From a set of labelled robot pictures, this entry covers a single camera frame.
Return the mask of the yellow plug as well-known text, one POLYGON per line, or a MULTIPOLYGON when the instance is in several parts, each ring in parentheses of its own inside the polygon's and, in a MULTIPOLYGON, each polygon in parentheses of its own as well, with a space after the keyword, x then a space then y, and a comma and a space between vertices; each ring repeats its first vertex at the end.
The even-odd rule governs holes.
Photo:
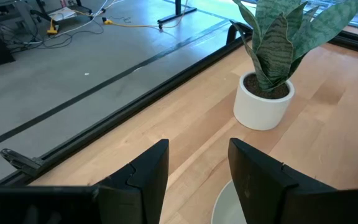
POLYGON ((47 30, 47 34, 48 35, 56 35, 56 34, 58 34, 58 29, 59 29, 58 22, 55 21, 54 19, 51 19, 50 20, 50 27, 47 30))

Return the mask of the black frame clamp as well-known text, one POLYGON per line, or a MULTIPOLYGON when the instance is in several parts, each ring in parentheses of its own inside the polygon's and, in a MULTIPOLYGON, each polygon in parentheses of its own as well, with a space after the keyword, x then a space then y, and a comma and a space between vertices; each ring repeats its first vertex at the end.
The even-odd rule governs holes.
POLYGON ((237 33, 244 34, 246 37, 252 37, 253 28, 241 23, 234 22, 228 29, 226 44, 229 45, 236 40, 237 33))
POLYGON ((29 158, 11 149, 2 149, 0 155, 17 170, 35 177, 44 169, 44 161, 34 157, 29 158))

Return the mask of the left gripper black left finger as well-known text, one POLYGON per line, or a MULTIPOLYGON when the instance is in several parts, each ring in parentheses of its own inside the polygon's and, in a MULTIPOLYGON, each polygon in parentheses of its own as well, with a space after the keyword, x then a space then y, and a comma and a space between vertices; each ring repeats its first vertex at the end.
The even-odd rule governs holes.
POLYGON ((102 224, 159 224, 167 188, 169 140, 161 139, 97 183, 102 224))

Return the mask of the black desk foot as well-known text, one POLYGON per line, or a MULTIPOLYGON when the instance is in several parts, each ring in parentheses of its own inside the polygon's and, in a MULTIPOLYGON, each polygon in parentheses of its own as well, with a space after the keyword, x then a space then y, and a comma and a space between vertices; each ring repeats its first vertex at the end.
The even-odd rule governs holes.
POLYGON ((163 25, 167 22, 170 22, 170 21, 180 18, 186 14, 197 11, 197 8, 188 6, 188 1, 186 1, 186 3, 184 5, 181 3, 181 1, 182 0, 175 0, 175 2, 174 2, 175 3, 175 13, 174 14, 172 14, 170 16, 163 17, 157 21, 158 26, 160 28, 162 28, 163 25))

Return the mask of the white round plant pot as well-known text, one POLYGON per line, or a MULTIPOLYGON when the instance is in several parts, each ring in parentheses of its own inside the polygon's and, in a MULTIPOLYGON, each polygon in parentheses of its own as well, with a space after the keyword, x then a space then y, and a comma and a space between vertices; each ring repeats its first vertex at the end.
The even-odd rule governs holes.
POLYGON ((266 131, 276 127, 281 122, 291 99, 295 95, 295 87, 290 80, 285 82, 289 93, 283 98, 266 99, 251 93, 244 85, 247 77, 254 72, 243 74, 239 79, 234 100, 234 117, 247 128, 266 131))

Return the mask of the black aluminium table frame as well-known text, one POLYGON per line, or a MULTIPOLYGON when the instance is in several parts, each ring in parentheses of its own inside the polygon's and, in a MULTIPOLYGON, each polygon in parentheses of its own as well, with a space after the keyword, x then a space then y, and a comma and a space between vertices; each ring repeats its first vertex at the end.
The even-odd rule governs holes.
MULTIPOLYGON (((331 39, 329 43, 344 47, 346 49, 355 50, 358 52, 358 34, 349 31, 345 31, 345 30, 341 31, 337 36, 331 39)), ((238 37, 234 42, 232 42, 229 45, 225 44, 217 51, 201 59, 195 64, 189 66, 188 68, 184 69, 183 71, 169 78, 167 81, 164 81, 162 84, 159 84, 157 87, 151 89, 150 91, 144 93, 143 95, 131 101, 127 105, 123 106, 122 109, 113 112, 112 114, 98 121, 96 124, 93 124, 91 127, 85 129, 80 134, 77 134, 76 136, 72 137, 68 141, 62 143, 61 145, 41 155, 38 158, 44 161, 44 169, 41 173, 39 173, 35 177, 32 177, 19 170, 16 170, 15 172, 9 174, 8 176, 2 178, 0 180, 0 185, 25 185, 32 182, 36 178, 40 177, 50 169, 54 168, 55 166, 63 162, 65 159, 69 158, 69 156, 72 156, 74 153, 82 150, 83 148, 85 148, 86 146, 88 146, 98 138, 100 138, 102 135, 106 134, 108 131, 119 126, 120 124, 130 119, 144 108, 148 107, 155 101, 159 100, 161 97, 170 93, 171 91, 182 85, 183 83, 187 82, 189 79, 193 78, 203 70, 206 70, 207 68, 209 68, 210 66, 221 60, 223 57, 235 51, 242 44, 243 42, 241 41, 240 37, 238 37)), ((130 72, 131 73, 134 72, 135 69, 140 68, 140 65, 147 65, 148 63, 151 62, 152 61, 150 58, 150 60, 148 59, 145 62, 140 63, 138 67, 133 67, 131 68, 131 70, 122 72, 119 75, 113 77, 111 80, 105 81, 104 83, 90 90, 87 90, 86 92, 82 93, 80 96, 76 96, 73 99, 51 109, 50 111, 41 114, 40 116, 30 120, 29 122, 13 129, 12 130, 13 134, 16 135, 38 124, 39 122, 55 115, 61 110, 64 110, 65 108, 79 102, 83 98, 101 90, 104 87, 107 87, 108 85, 112 84, 113 81, 118 81, 118 78, 123 78, 124 76, 130 74, 130 72)))

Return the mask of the white paper stack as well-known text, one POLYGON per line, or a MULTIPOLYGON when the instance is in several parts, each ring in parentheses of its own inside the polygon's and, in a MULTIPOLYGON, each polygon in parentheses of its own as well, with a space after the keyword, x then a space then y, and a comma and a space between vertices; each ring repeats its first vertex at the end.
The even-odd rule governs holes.
POLYGON ((76 12, 68 7, 61 8, 48 14, 54 21, 62 21, 76 17, 76 12))

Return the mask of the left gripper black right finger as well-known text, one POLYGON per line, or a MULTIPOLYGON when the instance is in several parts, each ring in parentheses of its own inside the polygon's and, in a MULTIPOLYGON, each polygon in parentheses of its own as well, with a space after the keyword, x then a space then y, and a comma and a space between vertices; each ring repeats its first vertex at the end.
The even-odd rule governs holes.
POLYGON ((247 224, 279 224, 287 193, 293 189, 334 191, 238 138, 230 138, 232 181, 247 224))

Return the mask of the grey bowl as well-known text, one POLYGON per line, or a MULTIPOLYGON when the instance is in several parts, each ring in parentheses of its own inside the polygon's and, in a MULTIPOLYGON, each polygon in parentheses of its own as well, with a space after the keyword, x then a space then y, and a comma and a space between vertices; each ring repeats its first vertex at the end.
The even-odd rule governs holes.
POLYGON ((211 224, 247 224, 232 180, 224 186, 215 201, 211 224))

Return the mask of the green snake plant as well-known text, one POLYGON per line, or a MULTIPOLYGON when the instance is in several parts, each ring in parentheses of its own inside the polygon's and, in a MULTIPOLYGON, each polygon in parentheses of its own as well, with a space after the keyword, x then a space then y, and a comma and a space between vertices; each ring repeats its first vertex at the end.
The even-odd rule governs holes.
POLYGON ((296 71, 303 57, 333 39, 358 13, 358 0, 345 0, 319 14, 305 11, 301 0, 258 0, 255 12, 237 4, 241 16, 253 29, 252 58, 259 88, 272 91, 296 71))

